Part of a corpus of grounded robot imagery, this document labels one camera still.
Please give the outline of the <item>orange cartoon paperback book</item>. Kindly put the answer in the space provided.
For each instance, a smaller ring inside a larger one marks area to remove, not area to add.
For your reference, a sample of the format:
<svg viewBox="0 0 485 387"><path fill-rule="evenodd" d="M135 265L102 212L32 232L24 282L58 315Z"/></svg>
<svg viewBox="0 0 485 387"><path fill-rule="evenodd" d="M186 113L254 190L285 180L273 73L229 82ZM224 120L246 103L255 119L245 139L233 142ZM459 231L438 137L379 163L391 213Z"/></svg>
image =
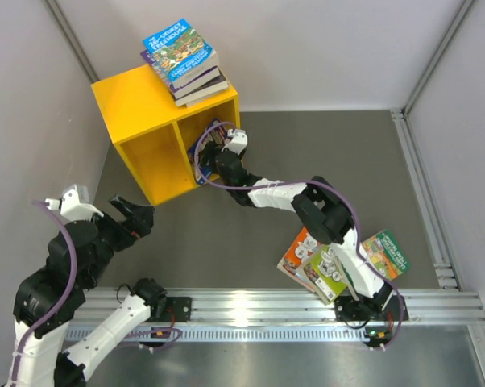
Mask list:
<svg viewBox="0 0 485 387"><path fill-rule="evenodd" d="M303 227L276 267L296 283L313 293L314 287L301 276L300 267L303 261L307 260L321 246L322 244Z"/></svg>

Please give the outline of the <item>dark brown paperback book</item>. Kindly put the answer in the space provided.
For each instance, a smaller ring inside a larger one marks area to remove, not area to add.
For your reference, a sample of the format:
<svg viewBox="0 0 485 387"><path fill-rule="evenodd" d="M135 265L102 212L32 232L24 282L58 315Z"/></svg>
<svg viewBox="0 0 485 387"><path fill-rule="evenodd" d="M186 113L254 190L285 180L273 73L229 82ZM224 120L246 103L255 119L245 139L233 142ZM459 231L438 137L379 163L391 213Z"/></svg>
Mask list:
<svg viewBox="0 0 485 387"><path fill-rule="evenodd" d="M226 79L223 72L220 72L217 77L208 81L201 87L191 91L190 93L178 98L172 95L172 99L176 106L181 107L185 106L186 103L196 100L198 98L203 98L208 95L216 95L221 93L222 91L228 89L230 83Z"/></svg>

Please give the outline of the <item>light blue 26-storey treehouse book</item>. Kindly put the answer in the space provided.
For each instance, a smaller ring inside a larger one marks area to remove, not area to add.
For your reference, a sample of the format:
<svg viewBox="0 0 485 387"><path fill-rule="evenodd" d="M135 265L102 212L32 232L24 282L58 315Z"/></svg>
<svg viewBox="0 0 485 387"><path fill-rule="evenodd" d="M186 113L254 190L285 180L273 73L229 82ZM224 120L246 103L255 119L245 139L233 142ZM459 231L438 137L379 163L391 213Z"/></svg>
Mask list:
<svg viewBox="0 0 485 387"><path fill-rule="evenodd" d="M186 19L148 36L143 45L173 79L199 68L219 66L217 51Z"/></svg>

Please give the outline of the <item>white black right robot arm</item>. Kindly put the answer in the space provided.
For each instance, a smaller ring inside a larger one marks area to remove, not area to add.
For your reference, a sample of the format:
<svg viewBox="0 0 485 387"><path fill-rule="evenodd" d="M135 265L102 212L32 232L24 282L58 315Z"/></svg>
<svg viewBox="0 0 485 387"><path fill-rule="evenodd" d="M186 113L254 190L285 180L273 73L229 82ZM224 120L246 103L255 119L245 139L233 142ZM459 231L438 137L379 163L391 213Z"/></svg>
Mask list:
<svg viewBox="0 0 485 387"><path fill-rule="evenodd" d="M343 272L350 275L353 296L335 299L339 322L384 320L387 313L398 323L408 319L404 297L390 280L364 257L358 220L350 203L322 177L306 182L269 181L249 173L242 154L232 141L217 144L200 139L205 146L194 152L194 163L213 168L221 185L205 182L230 193L241 206L274 208L295 213L307 232L324 245L336 249Z"/></svg>

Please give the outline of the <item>purple 52-storey treehouse book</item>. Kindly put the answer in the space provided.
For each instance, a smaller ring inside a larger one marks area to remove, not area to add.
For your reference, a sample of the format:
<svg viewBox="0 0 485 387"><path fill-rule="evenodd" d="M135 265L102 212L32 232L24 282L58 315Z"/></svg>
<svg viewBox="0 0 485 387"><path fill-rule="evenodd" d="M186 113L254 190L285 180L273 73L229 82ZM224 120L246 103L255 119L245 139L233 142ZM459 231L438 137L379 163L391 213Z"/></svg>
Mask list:
<svg viewBox="0 0 485 387"><path fill-rule="evenodd" d="M147 49L141 51L140 56L164 83L171 96L174 95L178 98L201 87L208 81L217 77L221 72L218 66L207 69L199 68L186 73L182 77L173 79L171 73L166 73L157 62L157 59Z"/></svg>

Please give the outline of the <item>dark green treehouse book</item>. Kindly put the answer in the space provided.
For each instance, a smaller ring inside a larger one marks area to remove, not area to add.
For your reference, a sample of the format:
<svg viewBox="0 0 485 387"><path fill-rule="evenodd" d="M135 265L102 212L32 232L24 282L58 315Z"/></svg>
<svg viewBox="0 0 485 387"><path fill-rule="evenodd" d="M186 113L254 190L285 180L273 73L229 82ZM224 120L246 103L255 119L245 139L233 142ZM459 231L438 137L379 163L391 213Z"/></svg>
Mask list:
<svg viewBox="0 0 485 387"><path fill-rule="evenodd" d="M345 236L345 243L341 246L342 265L350 275L356 293L373 298L383 287L384 282L357 255L356 237L354 229ZM382 230L365 239L360 244L359 251L367 259L367 263L373 265L375 271L389 281L410 269L410 263L389 230Z"/></svg>

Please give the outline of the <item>blue 91-storey treehouse book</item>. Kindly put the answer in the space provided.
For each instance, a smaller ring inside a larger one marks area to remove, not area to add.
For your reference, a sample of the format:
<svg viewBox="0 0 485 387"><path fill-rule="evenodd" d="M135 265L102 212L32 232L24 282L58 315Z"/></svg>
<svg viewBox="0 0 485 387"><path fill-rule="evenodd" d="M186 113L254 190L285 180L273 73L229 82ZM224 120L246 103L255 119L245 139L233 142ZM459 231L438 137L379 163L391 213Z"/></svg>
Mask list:
<svg viewBox="0 0 485 387"><path fill-rule="evenodd" d="M227 133L226 128L223 125L219 125L215 127L212 131L210 131L200 144L206 142L207 140L214 140L218 144L224 145L226 140L226 133ZM199 173L196 170L195 161L194 161L195 151L197 150L197 147L200 145L198 141L199 139L195 140L194 143L189 147L189 149L187 150L187 155L189 158L189 163L191 164L191 168L193 170L193 175L196 180L196 183L198 185L204 185L205 179L201 176L201 173ZM210 178L213 175L212 173L202 173L202 174L207 178Z"/></svg>

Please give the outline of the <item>lime green cartoon book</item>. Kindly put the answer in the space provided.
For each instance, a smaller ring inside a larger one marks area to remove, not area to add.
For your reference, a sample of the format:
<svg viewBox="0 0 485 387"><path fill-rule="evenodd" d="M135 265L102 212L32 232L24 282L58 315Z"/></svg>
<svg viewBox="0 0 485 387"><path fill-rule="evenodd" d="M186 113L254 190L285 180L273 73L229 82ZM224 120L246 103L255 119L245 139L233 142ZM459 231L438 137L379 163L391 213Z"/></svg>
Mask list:
<svg viewBox="0 0 485 387"><path fill-rule="evenodd" d="M347 288L330 246L321 245L301 265L302 274L320 299L329 305Z"/></svg>

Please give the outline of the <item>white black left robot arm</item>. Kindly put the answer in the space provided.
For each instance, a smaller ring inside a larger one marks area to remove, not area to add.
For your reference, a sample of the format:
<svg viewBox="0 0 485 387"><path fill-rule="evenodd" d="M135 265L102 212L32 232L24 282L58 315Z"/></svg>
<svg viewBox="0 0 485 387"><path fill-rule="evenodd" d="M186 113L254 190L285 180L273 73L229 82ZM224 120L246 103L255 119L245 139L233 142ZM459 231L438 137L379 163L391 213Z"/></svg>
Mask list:
<svg viewBox="0 0 485 387"><path fill-rule="evenodd" d="M78 188L35 203L60 231L48 243L44 266L27 277L15 295L15 349L6 385L84 386L139 324L166 313L166 290L142 278L88 336L67 350L61 348L86 292L97 286L114 254L149 235L154 226L153 206L136 205L118 195L110 204L122 221L90 204Z"/></svg>

